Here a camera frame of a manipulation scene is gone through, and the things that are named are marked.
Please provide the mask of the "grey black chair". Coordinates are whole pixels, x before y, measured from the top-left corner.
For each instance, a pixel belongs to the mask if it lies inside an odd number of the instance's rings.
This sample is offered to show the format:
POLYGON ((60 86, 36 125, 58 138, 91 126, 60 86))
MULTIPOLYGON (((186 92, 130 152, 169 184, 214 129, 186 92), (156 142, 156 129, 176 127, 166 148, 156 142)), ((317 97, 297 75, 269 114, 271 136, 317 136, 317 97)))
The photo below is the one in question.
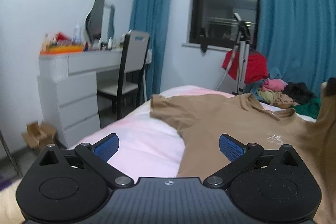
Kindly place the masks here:
POLYGON ((123 41, 118 79, 107 80, 97 86, 97 95, 112 101, 112 108, 118 120, 122 118, 124 100, 135 97, 135 105, 140 105, 149 40, 149 33, 130 30, 123 41))

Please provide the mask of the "black garment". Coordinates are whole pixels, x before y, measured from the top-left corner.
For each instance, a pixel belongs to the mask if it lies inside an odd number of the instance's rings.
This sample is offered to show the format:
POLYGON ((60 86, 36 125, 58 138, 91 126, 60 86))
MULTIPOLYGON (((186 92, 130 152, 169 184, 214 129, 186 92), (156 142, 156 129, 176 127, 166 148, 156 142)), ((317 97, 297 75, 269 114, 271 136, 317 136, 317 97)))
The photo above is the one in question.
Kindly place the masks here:
POLYGON ((293 83, 289 82, 285 89, 283 90, 283 93, 290 96, 291 98, 295 97, 307 97, 307 98, 314 98, 315 95, 313 92, 311 92, 305 83, 293 83))

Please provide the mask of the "beige patterned garment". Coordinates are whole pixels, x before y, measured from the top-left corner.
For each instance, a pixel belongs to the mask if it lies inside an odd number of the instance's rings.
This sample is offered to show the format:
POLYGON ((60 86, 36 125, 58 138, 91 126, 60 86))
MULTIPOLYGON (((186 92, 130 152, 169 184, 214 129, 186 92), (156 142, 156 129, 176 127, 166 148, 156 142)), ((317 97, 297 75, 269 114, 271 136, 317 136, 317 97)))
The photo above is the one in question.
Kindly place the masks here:
POLYGON ((293 98, 282 92, 270 92, 259 90, 257 94, 267 104, 279 107, 281 109, 288 109, 290 107, 299 105, 293 98))

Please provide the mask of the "wavy vanity mirror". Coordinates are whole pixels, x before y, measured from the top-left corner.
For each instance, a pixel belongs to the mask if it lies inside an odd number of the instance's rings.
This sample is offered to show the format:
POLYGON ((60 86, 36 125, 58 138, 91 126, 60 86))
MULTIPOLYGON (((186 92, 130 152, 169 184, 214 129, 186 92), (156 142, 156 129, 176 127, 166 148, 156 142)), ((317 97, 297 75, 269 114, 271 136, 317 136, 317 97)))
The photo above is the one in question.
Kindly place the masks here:
POLYGON ((114 38, 115 11, 115 6, 106 0, 94 0, 84 20, 84 35, 90 48, 95 43, 108 43, 114 38))

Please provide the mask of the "white vanity desk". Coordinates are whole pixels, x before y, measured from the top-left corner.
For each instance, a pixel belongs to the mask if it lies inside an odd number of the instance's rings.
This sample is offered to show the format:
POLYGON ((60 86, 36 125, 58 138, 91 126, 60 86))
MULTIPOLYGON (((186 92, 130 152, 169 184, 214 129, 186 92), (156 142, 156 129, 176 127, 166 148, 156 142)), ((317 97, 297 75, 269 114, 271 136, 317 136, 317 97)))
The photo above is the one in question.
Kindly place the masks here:
POLYGON ((151 63, 151 50, 82 51, 40 55, 38 89, 45 122, 57 129, 57 139, 69 148, 100 130, 97 74, 122 69, 140 71, 151 63))

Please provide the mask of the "tan t-shirt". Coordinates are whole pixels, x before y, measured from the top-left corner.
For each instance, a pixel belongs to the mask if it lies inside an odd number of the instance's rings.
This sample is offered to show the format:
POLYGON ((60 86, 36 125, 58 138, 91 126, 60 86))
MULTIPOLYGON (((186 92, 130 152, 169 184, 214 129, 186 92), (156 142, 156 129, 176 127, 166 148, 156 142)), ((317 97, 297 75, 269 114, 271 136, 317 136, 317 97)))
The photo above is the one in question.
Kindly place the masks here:
POLYGON ((175 128, 185 143, 178 176, 205 179, 229 163, 219 149, 228 134, 266 149, 290 144, 303 159, 322 190, 315 215, 318 223, 335 223, 335 80, 322 85, 315 122, 293 109, 265 110, 253 94, 227 98, 219 94, 151 98, 153 118, 175 128))

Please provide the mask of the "garment steamer stand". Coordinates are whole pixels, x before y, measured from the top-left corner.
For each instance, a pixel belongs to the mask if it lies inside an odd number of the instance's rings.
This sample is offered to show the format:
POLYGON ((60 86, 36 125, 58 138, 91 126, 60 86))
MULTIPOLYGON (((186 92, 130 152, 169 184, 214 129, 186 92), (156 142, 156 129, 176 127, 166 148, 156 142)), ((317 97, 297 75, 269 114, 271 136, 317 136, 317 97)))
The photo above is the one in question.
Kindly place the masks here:
POLYGON ((236 43, 233 48, 232 55, 229 59, 227 68, 225 69, 224 76, 222 77, 221 81, 217 85, 216 91, 219 90, 221 87, 223 81, 227 77, 228 73, 230 72, 230 69, 232 67, 232 64, 234 62, 234 58, 236 56, 236 53, 239 53, 239 59, 238 59, 238 68, 237 68, 237 76, 236 76, 236 92, 233 92, 233 95, 240 95, 243 93, 244 90, 244 81, 248 66, 248 56, 249 56, 249 48, 251 43, 251 33, 249 31, 249 28, 244 20, 240 17, 240 15, 237 12, 234 12, 234 17, 238 22, 238 35, 236 39, 236 43))

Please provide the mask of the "cardboard box on floor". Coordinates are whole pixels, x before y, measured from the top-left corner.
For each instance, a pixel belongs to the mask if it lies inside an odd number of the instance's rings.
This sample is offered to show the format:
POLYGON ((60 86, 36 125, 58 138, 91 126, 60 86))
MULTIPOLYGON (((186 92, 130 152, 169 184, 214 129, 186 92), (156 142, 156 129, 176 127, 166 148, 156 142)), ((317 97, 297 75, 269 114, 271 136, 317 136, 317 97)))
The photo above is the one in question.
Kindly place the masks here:
POLYGON ((42 122, 33 122, 26 125, 26 132, 22 138, 31 149, 44 149, 48 144, 55 143, 57 130, 52 125, 42 122))

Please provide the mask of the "orange tray with clutter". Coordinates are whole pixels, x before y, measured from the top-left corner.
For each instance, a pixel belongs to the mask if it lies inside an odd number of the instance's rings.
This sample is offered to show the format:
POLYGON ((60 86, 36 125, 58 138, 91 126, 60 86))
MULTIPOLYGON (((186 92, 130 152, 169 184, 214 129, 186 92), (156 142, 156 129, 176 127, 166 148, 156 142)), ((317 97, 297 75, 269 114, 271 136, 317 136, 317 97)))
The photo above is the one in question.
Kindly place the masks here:
POLYGON ((73 42, 71 38, 62 32, 54 35, 45 34, 40 55, 59 55, 83 51, 83 43, 73 42))

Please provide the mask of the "green garment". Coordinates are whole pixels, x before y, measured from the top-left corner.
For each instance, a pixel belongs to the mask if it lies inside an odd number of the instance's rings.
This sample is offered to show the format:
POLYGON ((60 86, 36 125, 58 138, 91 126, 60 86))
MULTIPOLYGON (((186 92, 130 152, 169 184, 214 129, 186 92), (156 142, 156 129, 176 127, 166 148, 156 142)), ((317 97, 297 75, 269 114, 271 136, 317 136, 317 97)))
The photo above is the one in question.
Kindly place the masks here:
POLYGON ((304 115, 304 116, 311 117, 313 119, 317 119, 319 110, 321 108, 321 99, 312 98, 308 103, 304 105, 292 106, 292 108, 299 115, 304 115))

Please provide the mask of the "right blue curtain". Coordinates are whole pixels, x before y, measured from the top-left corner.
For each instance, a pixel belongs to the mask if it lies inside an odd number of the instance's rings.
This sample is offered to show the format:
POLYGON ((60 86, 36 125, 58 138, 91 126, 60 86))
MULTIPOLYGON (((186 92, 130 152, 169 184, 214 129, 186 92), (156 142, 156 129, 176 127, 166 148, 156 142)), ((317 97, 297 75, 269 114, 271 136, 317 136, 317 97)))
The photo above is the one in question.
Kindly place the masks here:
POLYGON ((286 82, 315 95, 335 76, 335 0, 259 0, 257 49, 286 82))

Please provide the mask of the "pink garment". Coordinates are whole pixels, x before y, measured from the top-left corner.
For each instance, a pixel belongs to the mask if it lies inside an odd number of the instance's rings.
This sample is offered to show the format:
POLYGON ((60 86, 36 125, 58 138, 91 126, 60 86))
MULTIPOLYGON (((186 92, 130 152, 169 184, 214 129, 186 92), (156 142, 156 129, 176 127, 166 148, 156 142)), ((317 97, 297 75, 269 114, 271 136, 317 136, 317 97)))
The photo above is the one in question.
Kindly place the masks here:
POLYGON ((261 89, 263 92, 281 92, 287 85, 282 79, 266 79, 261 89))

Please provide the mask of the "pastel bed sheet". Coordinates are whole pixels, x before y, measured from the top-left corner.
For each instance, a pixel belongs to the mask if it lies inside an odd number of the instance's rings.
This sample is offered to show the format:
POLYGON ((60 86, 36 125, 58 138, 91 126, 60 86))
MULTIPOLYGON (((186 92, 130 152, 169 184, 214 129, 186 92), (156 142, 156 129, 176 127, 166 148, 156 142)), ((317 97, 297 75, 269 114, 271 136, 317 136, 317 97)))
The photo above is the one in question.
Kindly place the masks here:
MULTIPOLYGON (((187 85, 161 92, 164 97, 232 94, 187 85)), ((185 149, 177 131, 167 123, 150 117, 150 102, 142 104, 122 120, 76 141, 70 149, 82 142, 96 143, 110 133, 116 133, 120 145, 117 154, 108 161, 136 182, 139 177, 176 177, 185 149)), ((21 179, 1 190, 1 223, 23 223, 15 193, 21 179)))

